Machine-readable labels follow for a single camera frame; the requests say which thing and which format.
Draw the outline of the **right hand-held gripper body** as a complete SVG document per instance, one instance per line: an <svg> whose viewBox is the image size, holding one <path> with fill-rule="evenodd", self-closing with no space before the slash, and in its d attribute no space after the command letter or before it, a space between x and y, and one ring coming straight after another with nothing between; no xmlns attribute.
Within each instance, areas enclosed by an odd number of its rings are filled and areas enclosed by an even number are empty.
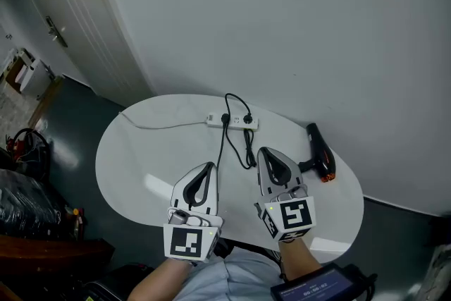
<svg viewBox="0 0 451 301"><path fill-rule="evenodd" d="M308 196L306 186L262 197L254 206L270 236L278 242L301 238L316 226L314 198Z"/></svg>

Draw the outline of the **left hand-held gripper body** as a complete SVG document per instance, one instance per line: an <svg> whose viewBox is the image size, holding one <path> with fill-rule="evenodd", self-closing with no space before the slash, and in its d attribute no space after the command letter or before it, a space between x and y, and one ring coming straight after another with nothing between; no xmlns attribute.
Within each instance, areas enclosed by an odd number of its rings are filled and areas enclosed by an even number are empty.
<svg viewBox="0 0 451 301"><path fill-rule="evenodd" d="M171 207L163 225L164 254L190 263L208 263L221 236L224 220Z"/></svg>

